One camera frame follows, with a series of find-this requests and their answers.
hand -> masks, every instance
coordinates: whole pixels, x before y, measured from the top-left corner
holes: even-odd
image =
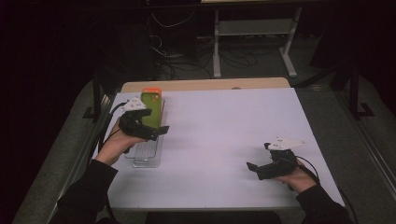
[[[102,149],[98,155],[94,158],[97,161],[101,161],[107,165],[114,164],[120,157],[120,155],[129,147],[134,146],[136,143],[147,142],[147,140],[130,136],[124,133],[120,127],[120,118],[117,119],[116,124],[113,126],[110,132],[110,137],[106,140]]]
[[[300,161],[297,160],[297,162],[299,165],[303,165]],[[317,184],[309,174],[298,167],[291,174],[279,176],[274,179],[279,180],[284,184],[288,184],[297,193],[301,193],[306,189],[310,189]]]

black jacket sleeve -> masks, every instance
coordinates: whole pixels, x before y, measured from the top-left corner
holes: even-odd
[[[50,224],[90,224],[106,204],[107,191],[117,170],[92,160],[80,180],[72,184],[58,201],[58,211]]]
[[[305,211],[304,224],[353,224],[345,207],[333,201],[320,185],[301,192],[297,201]]]

cable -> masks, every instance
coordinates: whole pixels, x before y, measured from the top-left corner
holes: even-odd
[[[208,59],[205,61],[204,65],[200,65],[200,64],[197,64],[197,63],[191,63],[191,62],[170,63],[170,64],[171,64],[171,66],[172,66],[173,68],[176,68],[176,69],[179,69],[179,70],[182,70],[182,71],[197,71],[197,70],[203,69],[203,70],[206,71],[206,73],[209,75],[209,78],[211,79],[211,78],[212,78],[212,75],[211,75],[211,73],[209,72],[209,70],[206,69],[206,66],[209,64],[211,58],[212,58],[212,56],[208,57]],[[185,65],[194,66],[194,67],[196,67],[196,68],[191,68],[191,69],[182,68],[182,67],[174,66],[173,64],[185,64]]]
[[[193,11],[193,12],[190,14],[190,16],[189,16],[187,19],[185,19],[184,21],[180,21],[180,22],[177,22],[177,23],[171,24],[171,25],[163,25],[163,24],[160,23],[160,22],[157,20],[157,18],[154,16],[154,13],[151,12],[152,18],[153,18],[159,25],[161,25],[161,27],[165,27],[165,28],[170,28],[170,27],[174,27],[174,26],[178,26],[178,25],[180,25],[180,24],[183,24],[184,22],[189,21],[189,20],[192,18],[192,16],[193,16],[194,14],[195,14],[195,11]]]
[[[175,73],[175,68],[170,63],[164,62],[163,65],[166,65],[166,66],[168,66],[170,68],[170,73],[168,73],[163,68],[161,68],[161,70],[163,71],[163,74],[165,75],[166,79],[173,80],[175,77],[177,77],[177,79],[180,79]]]
[[[306,160],[306,159],[304,159],[303,157],[299,157],[299,156],[296,156],[296,158],[298,158],[298,159],[302,159],[303,161],[306,161],[306,162],[308,162],[308,164],[312,167],[312,169],[314,169],[314,171],[315,171],[315,175],[317,176],[317,178],[319,179],[319,174],[318,174],[318,171],[317,171],[317,169],[315,168],[315,166],[311,163],[311,162],[309,162],[308,160]]]
[[[166,57],[166,52],[160,49],[155,49],[154,47],[149,47],[150,49],[153,49],[157,53],[161,54],[162,56]]]
[[[245,41],[245,39],[239,38],[238,44],[236,46],[239,46],[242,48],[251,47],[250,45],[245,45],[245,44],[241,43],[242,41]],[[229,50],[226,50],[225,52],[228,52],[231,56],[227,56],[226,54],[224,54],[224,52],[219,53],[219,56],[225,63],[227,63],[231,67],[248,68],[248,67],[258,63],[258,59],[256,56],[261,56],[261,55],[266,55],[266,54],[276,52],[278,50],[278,47],[281,45],[280,43],[276,43],[275,48],[270,48],[265,52],[256,52],[260,47],[264,47],[263,42],[265,42],[265,41],[261,40],[261,42],[259,42],[258,46],[255,45],[255,49],[249,49],[249,50],[245,50],[245,51],[239,50],[239,52],[231,52]],[[248,57],[251,57],[253,59],[253,62],[251,62],[248,59]]]
[[[350,208],[350,211],[352,212],[352,216],[355,219],[355,224],[359,224],[358,221],[358,216],[356,215],[356,211],[355,208],[353,208],[352,203],[350,202],[350,200],[348,199],[347,195],[344,193],[343,190],[341,190],[341,188],[339,186],[337,186],[338,191],[340,191],[341,195],[344,197],[344,199],[346,200],[347,205]]]
[[[312,168],[315,170],[316,174],[312,173],[312,171],[310,171],[310,170],[309,170],[308,168],[306,168],[304,165],[300,165],[300,164],[296,163],[296,161],[290,161],[290,160],[285,159],[285,158],[282,158],[282,157],[276,157],[276,159],[277,159],[277,160],[281,160],[281,161],[285,161],[285,162],[288,162],[288,163],[291,163],[291,164],[293,164],[293,165],[297,165],[298,168],[300,168],[302,171],[304,171],[306,174],[308,174],[318,185],[320,185],[320,180],[319,180],[318,172],[317,172],[317,169],[315,169],[315,166],[312,165],[311,162],[309,162],[308,160],[306,160],[306,159],[304,159],[304,158],[302,158],[302,157],[299,157],[299,156],[295,156],[295,157],[296,157],[296,158],[300,158],[300,159],[302,159],[302,160],[308,162],[308,163],[312,166]]]
[[[163,41],[161,40],[161,38],[157,35],[150,35],[149,37],[156,37],[159,41],[160,41],[160,46],[159,48],[161,48],[163,46]]]
[[[113,134],[115,134],[115,133],[117,133],[117,132],[120,131],[120,129],[116,130],[114,133],[110,134],[110,135],[107,137],[106,140],[103,140],[103,139],[105,138],[105,134],[106,134],[106,130],[107,130],[107,128],[108,128],[108,124],[110,123],[111,119],[113,118],[114,112],[115,112],[119,107],[121,107],[121,106],[123,106],[123,105],[125,105],[125,104],[126,104],[126,103],[120,103],[120,104],[116,105],[116,106],[111,110],[111,112],[107,115],[107,118],[106,118],[106,121],[105,121],[105,124],[104,124],[103,129],[99,132],[99,134],[97,134],[97,136],[96,136],[96,138],[95,138],[95,141],[94,141],[93,144],[92,144],[91,151],[90,151],[90,154],[89,154],[88,160],[87,160],[87,168],[88,168],[88,166],[90,165],[90,161],[91,161],[91,159],[92,159],[93,152],[95,151],[96,146],[97,146],[97,148],[98,148],[98,153],[99,153],[99,151],[102,149],[102,147],[103,147],[103,145],[105,144],[105,142],[106,142],[111,136],[113,136]],[[109,201],[109,199],[108,199],[108,195],[106,196],[106,210],[107,210],[107,212],[108,212],[108,215],[109,215],[111,218],[113,218],[114,220],[117,220],[116,217],[114,216],[114,213],[113,213],[112,209],[111,209],[110,201]]]

